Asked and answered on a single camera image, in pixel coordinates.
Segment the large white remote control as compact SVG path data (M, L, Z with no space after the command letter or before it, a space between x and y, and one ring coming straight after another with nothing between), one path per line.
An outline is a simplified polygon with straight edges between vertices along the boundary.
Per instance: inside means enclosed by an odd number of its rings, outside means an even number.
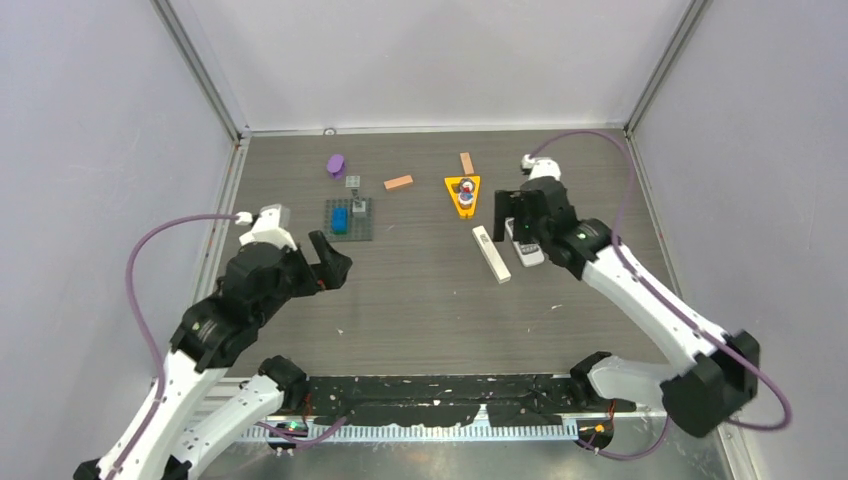
M521 265L525 268L541 265L545 261L545 255L541 248L535 243L522 244L514 237L514 219L508 217L505 221L505 231L512 241L514 250Z

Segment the slim white remote control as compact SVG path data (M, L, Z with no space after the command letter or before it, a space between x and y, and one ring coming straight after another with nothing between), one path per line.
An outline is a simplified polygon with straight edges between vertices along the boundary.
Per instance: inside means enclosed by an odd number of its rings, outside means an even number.
M508 282L511 279L511 273L485 227L482 225L474 227L472 235L497 282L499 284Z

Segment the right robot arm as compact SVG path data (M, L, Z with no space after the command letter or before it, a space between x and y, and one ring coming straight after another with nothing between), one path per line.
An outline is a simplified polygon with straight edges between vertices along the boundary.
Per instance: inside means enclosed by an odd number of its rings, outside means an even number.
M554 265L604 295L666 359L626 361L604 351L585 358L570 371L577 406L596 410L609 399L662 409L684 432L703 438L756 397L758 341L745 331L727 333L655 285L608 225L578 218L561 182L540 177L498 190L494 212L494 241L511 224L514 240L538 245Z

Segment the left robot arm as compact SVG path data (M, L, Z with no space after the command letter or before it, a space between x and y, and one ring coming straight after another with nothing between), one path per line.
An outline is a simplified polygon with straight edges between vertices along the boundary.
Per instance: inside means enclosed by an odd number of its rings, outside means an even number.
M195 426L191 418L207 394L258 339L259 331L291 299L341 288L353 265L324 234L309 239L311 264L283 229L243 235L215 290L189 307L170 341L162 377L118 442L82 462L76 479L197 479L242 433L279 410L298 412L307 376L291 360L265 360L245 392Z

